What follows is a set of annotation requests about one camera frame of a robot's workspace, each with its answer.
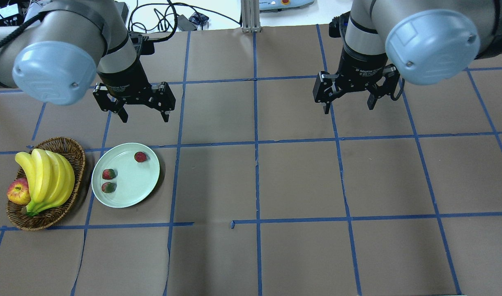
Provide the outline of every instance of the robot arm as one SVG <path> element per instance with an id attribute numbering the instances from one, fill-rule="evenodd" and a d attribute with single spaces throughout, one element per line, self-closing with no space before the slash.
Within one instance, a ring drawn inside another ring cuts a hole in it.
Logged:
<path id="1" fill-rule="evenodd" d="M 373 109 L 385 95 L 399 98 L 400 75 L 435 84 L 475 58 L 502 53 L 502 0 L 354 0 L 351 12 L 330 23 L 330 36 L 343 37 L 341 61 L 334 75 L 319 72 L 315 103 L 327 114 L 334 99 L 368 90 Z"/>
<path id="2" fill-rule="evenodd" d="M 11 33 L 18 36 L 12 39 Z M 40 101 L 69 105 L 84 96 L 97 72 L 104 82 L 93 92 L 99 107 L 118 113 L 123 122 L 125 104 L 157 109 L 166 122 L 174 110 L 167 83 L 153 87 L 148 82 L 140 47 L 134 46 L 114 0 L 54 0 L 22 27 L 0 28 L 3 39 L 11 41 L 0 48 L 0 88 L 19 87 Z"/>

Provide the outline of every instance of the grid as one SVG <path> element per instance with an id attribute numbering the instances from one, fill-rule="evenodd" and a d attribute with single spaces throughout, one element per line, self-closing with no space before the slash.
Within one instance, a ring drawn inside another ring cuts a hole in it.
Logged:
<path id="1" fill-rule="evenodd" d="M 318 25 L 315 26 L 316 34 L 318 36 L 320 51 L 322 53 L 322 63 L 324 66 L 324 70 L 327 71 L 327 62 L 326 56 L 324 53 L 324 45 L 322 44 L 322 36 L 320 32 L 320 28 Z M 253 220 L 233 220 L 230 223 L 232 229 L 237 227 L 238 224 L 253 224 L 256 225 L 256 242 L 257 242 L 257 284 L 258 284 L 258 294 L 262 295 L 263 293 L 263 285 L 262 285 L 262 247 L 261 247 L 261 225 L 266 223 L 304 223 L 304 222 L 333 222 L 333 221 L 345 221 L 348 223 L 348 232 L 349 232 L 349 240 L 350 240 L 350 248 L 352 254 L 352 263 L 354 267 L 355 274 L 355 282 L 356 289 L 358 295 L 362 295 L 362 280 L 360 279 L 359 271 L 358 271 L 358 263 L 357 263 L 357 255 L 356 255 L 356 247 L 355 247 L 355 234 L 354 229 L 352 227 L 352 221 L 374 221 L 374 220 L 405 220 L 405 219 L 436 219 L 439 225 L 439 231 L 441 234 L 441 238 L 444 245 L 444 250 L 446 251 L 446 257 L 448 261 L 448 265 L 450 267 L 450 272 L 452 275 L 452 279 L 454 282 L 454 286 L 456 288 L 457 294 L 461 294 L 461 289 L 459 286 L 456 269 L 454 268 L 454 264 L 452 262 L 452 257 L 450 253 L 450 248 L 448 246 L 446 234 L 444 232 L 443 222 L 441 218 L 450 218 L 450 217 L 490 217 L 490 216 L 502 216 L 502 212 L 472 212 L 472 213 L 440 213 L 437 207 L 437 202 L 435 199 L 435 193 L 433 191 L 432 184 L 430 182 L 430 176 L 428 172 L 428 167 L 424 160 L 424 155 L 422 153 L 422 148 L 419 139 L 428 138 L 428 137 L 461 137 L 461 136 L 480 136 L 480 135 L 493 135 L 497 141 L 497 144 L 502 153 L 502 141 L 499 135 L 502 135 L 502 131 L 498 131 L 495 128 L 493 120 L 486 108 L 484 100 L 481 97 L 481 94 L 476 86 L 476 83 L 472 77 L 473 71 L 494 71 L 494 70 L 502 70 L 502 67 L 482 67 L 482 68 L 473 68 L 473 69 L 465 69 L 464 72 L 467 73 L 471 84 L 473 86 L 473 90 L 476 93 L 480 105 L 482 106 L 483 112 L 486 115 L 486 119 L 488 120 L 490 127 L 492 129 L 491 132 L 480 132 L 480 133 L 457 133 L 457 134 L 418 134 L 416 130 L 416 126 L 414 124 L 414 119 L 412 117 L 410 107 L 408 104 L 407 96 L 405 91 L 403 92 L 403 101 L 405 103 L 405 108 L 407 111 L 407 115 L 410 120 L 411 129 L 413 131 L 412 134 L 402 134 L 402 135 L 381 135 L 381 136 L 350 136 L 344 137 L 340 136 L 337 130 L 337 124 L 335 122 L 335 112 L 333 106 L 331 108 L 331 125 L 334 131 L 334 137 L 328 138 L 319 138 L 319 139 L 283 139 L 283 140 L 259 140 L 258 137 L 258 99 L 257 99 L 257 82 L 264 80 L 275 80 L 275 79 L 307 79 L 307 78 L 315 78 L 315 75 L 302 75 L 302 76 L 280 76 L 280 77 L 258 77 L 257 76 L 257 45 L 256 45 L 256 33 L 253 33 L 253 77 L 248 79 L 216 79 L 216 80 L 201 80 L 201 81 L 187 81 L 187 66 L 189 62 L 189 45 L 191 40 L 191 32 L 187 34 L 187 48 L 185 55 L 185 65 L 184 65 L 184 75 L 183 81 L 181 82 L 169 82 L 169 84 L 177 84 L 182 85 L 183 94 L 181 97 L 182 107 L 180 109 L 180 125 L 178 130 L 178 140 L 176 145 L 165 145 L 165 146 L 150 146 L 153 149 L 160 148 L 175 148 L 176 149 L 176 162 L 175 162 L 175 170 L 174 170 L 174 181 L 173 181 L 173 190 L 172 190 L 172 203 L 170 208 L 170 222 L 169 223 L 139 223 L 139 224 L 99 224 L 92 225 L 90 224 L 90 217 L 92 212 L 92 205 L 94 201 L 94 195 L 91 195 L 90 203 L 88 205 L 88 211 L 86 214 L 86 221 L 84 225 L 60 225 L 53 226 L 50 229 L 63 230 L 63 229 L 82 229 L 84 230 L 84 239 L 83 239 L 83 251 L 82 257 L 80 260 L 80 267 L 83 259 L 84 248 L 85 248 L 85 240 L 88 229 L 111 229 L 111 228 L 134 228 L 134 227 L 168 227 L 168 241 L 167 241 L 167 249 L 171 254 L 172 251 L 172 238 L 173 238 L 173 229 L 174 227 L 187 227 L 193 225 L 193 221 L 191 222 L 175 222 L 174 221 L 174 213 L 176 206 L 176 190 L 178 183 L 178 169 L 180 163 L 180 149 L 187 147 L 202 147 L 202 146 L 254 146 L 255 147 L 255 159 L 256 159 L 256 167 L 255 167 L 255 183 L 256 183 L 256 219 Z M 189 84 L 198 84 L 198 83 L 219 83 L 219 82 L 241 82 L 241 81 L 253 81 L 253 112 L 254 112 L 254 141 L 243 141 L 243 142 L 219 142 L 219 143 L 196 143 L 196 144 L 182 144 L 182 129 L 183 129 L 183 117 L 184 117 L 184 108 L 185 108 L 185 95 L 187 91 L 187 86 Z M 0 93 L 14 93 L 20 92 L 20 90 L 0 90 Z M 37 136 L 37 131 L 39 130 L 39 126 L 41 124 L 41 120 L 43 117 L 43 113 L 46 108 L 46 103 L 43 104 L 41 112 L 39 113 L 39 118 L 37 120 L 37 124 L 35 126 L 35 130 L 32 136 L 32 140 L 35 140 Z M 88 148 L 86 152 L 100 152 L 100 157 L 107 151 L 110 150 L 111 147 L 106 147 L 106 139 L 108 136 L 108 128 L 111 121 L 112 113 L 108 113 L 108 118 L 105 125 L 105 131 L 103 134 L 103 141 L 101 142 L 100 148 Z M 344 141 L 358 141 L 358 140 L 377 140 L 377 139 L 414 139 L 417 150 L 420 156 L 422 168 L 424 171 L 424 178 L 427 182 L 431 201 L 433 204 L 434 214 L 417 214 L 417 215 L 383 215 L 383 216 L 362 216 L 355 217 L 350 214 L 348 200 L 347 200 L 347 192 L 344 185 L 343 179 L 343 159 L 341 155 L 341 143 Z M 275 143 L 297 143 L 297 142 L 335 142 L 336 150 L 337 150 L 337 160 L 339 164 L 339 171 L 341 173 L 341 189 L 343 192 L 343 202 L 345 205 L 345 216 L 344 217 L 306 217 L 306 218 L 287 218 L 287 219 L 262 219 L 260 217 L 260 183 L 259 183 L 259 151 L 260 146 L 264 144 L 275 144 Z M 15 154 L 17 151 L 0 151 L 0 155 L 4 154 Z M 0 246 L 7 231 L 17 231 L 16 227 L 0 227 Z M 71 295 L 75 294 L 76 284 L 78 278 L 76 277 L 74 281 L 74 285 L 71 291 Z M 164 296 L 167 295 L 167 285 L 165 287 Z"/>

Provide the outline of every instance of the bunch of bananas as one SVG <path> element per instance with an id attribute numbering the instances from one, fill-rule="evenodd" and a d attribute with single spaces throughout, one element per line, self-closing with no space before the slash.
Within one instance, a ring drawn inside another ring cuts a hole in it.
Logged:
<path id="1" fill-rule="evenodd" d="M 19 152 L 16 162 L 23 168 L 29 184 L 31 201 L 26 214 L 35 216 L 48 208 L 61 206 L 74 189 L 74 170 L 63 155 L 42 149 L 32 154 Z"/>

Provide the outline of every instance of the brown basket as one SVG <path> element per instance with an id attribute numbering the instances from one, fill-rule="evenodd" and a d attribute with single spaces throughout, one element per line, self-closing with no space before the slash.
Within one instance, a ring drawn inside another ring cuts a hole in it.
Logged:
<path id="1" fill-rule="evenodd" d="M 52 152 L 63 155 L 72 165 L 75 174 L 74 190 L 69 199 L 61 206 L 49 208 L 34 217 L 29 217 L 21 213 L 23 206 L 14 204 L 7 201 L 7 216 L 8 219 L 21 230 L 42 230 L 50 227 L 61 220 L 65 214 L 72 208 L 78 192 L 80 189 L 81 181 L 83 179 L 83 172 L 85 170 L 85 150 L 75 140 L 67 137 L 54 137 L 43 141 L 34 148 L 43 150 L 50 150 Z M 19 168 L 16 180 L 25 176 L 22 167 Z"/>

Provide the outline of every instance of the apple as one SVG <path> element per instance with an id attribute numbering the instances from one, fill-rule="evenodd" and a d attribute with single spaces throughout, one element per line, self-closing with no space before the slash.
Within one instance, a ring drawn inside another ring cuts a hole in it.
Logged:
<path id="1" fill-rule="evenodd" d="M 12 182 L 8 187 L 7 197 L 14 204 L 26 206 L 31 200 L 28 180 L 26 178 L 19 178 Z"/>

